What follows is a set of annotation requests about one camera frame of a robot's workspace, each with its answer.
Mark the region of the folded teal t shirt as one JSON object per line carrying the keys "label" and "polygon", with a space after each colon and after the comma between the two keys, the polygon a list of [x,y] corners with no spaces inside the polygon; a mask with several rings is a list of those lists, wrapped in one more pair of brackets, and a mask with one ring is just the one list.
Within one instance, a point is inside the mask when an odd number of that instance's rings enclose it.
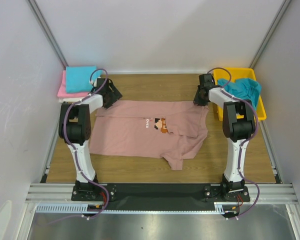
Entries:
{"label": "folded teal t shirt", "polygon": [[91,74],[96,66],[67,66],[65,69],[65,91],[67,94],[90,92],[93,86]]}

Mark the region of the yellow plastic bin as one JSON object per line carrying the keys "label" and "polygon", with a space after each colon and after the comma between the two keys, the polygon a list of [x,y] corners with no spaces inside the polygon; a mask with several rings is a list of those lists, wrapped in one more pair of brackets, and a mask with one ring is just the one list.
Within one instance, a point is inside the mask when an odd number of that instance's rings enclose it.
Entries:
{"label": "yellow plastic bin", "polygon": [[[225,68],[231,74],[231,82],[225,86],[225,90],[236,98],[250,100],[256,110],[258,120],[264,121],[267,118],[266,110],[261,98],[262,86],[257,82],[255,72],[252,68]],[[216,85],[223,86],[229,79],[229,74],[223,69],[212,71]],[[218,118],[223,120],[223,110],[217,107]]]}

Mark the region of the dusty pink t shirt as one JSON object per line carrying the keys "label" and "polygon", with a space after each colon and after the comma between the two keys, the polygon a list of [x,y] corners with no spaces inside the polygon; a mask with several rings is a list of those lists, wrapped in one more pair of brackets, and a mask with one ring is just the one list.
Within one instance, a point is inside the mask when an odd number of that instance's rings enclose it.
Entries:
{"label": "dusty pink t shirt", "polygon": [[192,101],[119,100],[100,108],[89,151],[104,156],[165,159],[180,171],[193,159],[208,136],[207,106]]}

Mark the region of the teal crumpled t shirt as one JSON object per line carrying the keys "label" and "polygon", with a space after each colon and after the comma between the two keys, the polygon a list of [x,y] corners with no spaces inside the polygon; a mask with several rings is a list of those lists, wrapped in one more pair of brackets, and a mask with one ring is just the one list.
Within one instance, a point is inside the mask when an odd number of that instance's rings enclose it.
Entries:
{"label": "teal crumpled t shirt", "polygon": [[224,89],[231,95],[250,100],[254,109],[257,109],[262,86],[251,78],[238,78],[228,83]]}

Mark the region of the folded pink t shirt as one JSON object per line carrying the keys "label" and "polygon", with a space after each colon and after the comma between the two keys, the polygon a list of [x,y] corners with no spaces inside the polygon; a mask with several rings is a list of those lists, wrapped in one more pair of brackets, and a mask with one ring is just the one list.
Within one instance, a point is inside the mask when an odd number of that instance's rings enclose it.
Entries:
{"label": "folded pink t shirt", "polygon": [[88,93],[89,92],[66,93],[66,71],[63,71],[61,85],[57,93],[58,98],[80,98],[86,96]]}

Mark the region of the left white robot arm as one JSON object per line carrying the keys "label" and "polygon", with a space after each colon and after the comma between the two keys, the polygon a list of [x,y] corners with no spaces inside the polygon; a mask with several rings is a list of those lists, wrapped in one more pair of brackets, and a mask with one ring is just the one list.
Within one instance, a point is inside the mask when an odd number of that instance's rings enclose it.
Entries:
{"label": "left white robot arm", "polygon": [[120,98],[122,94],[113,81],[99,77],[87,96],[73,103],[65,101],[61,104],[58,134],[71,151],[75,164],[76,180],[72,194],[75,198],[95,200],[105,192],[98,186],[90,157],[91,113],[98,109],[108,109]]}

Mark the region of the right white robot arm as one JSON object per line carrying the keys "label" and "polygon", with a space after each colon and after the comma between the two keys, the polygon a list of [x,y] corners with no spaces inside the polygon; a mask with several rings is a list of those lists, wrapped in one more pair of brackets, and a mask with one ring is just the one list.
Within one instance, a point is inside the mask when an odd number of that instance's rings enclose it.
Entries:
{"label": "right white robot arm", "polygon": [[224,201],[235,201],[238,195],[247,192],[245,156],[248,144],[258,130],[257,113],[249,100],[235,97],[223,86],[216,85],[211,73],[199,75],[193,103],[197,106],[214,103],[222,108],[222,131],[228,143],[227,163],[215,197]]}

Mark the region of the folded white t shirt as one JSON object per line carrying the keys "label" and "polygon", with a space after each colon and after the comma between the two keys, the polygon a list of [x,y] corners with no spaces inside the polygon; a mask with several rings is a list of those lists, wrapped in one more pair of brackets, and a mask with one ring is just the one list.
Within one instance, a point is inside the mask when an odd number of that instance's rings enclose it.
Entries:
{"label": "folded white t shirt", "polygon": [[64,98],[59,98],[58,102],[59,103],[76,103],[76,102],[84,102],[86,99],[89,99],[89,96],[86,97],[64,97]]}

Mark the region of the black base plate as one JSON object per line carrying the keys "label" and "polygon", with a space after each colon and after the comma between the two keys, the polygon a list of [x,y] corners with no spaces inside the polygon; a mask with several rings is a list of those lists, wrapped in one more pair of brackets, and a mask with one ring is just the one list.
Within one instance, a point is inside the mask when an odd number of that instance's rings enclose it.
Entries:
{"label": "black base plate", "polygon": [[247,203],[248,188],[226,193],[210,183],[108,183],[95,186],[76,182],[71,195],[76,202],[108,201],[107,210],[208,211],[215,203]]}

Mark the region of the aluminium frame rail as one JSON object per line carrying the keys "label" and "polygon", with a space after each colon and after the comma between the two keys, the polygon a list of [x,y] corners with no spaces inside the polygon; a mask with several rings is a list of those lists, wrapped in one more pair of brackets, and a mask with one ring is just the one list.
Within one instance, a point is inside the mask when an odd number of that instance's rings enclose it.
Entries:
{"label": "aluminium frame rail", "polygon": [[47,41],[49,42],[53,52],[61,63],[63,69],[65,70],[68,66],[67,60],[61,50],[60,45],[58,44],[44,14],[42,13],[36,0],[26,0],[32,14],[34,15],[38,25],[40,26],[43,34],[45,35]]}

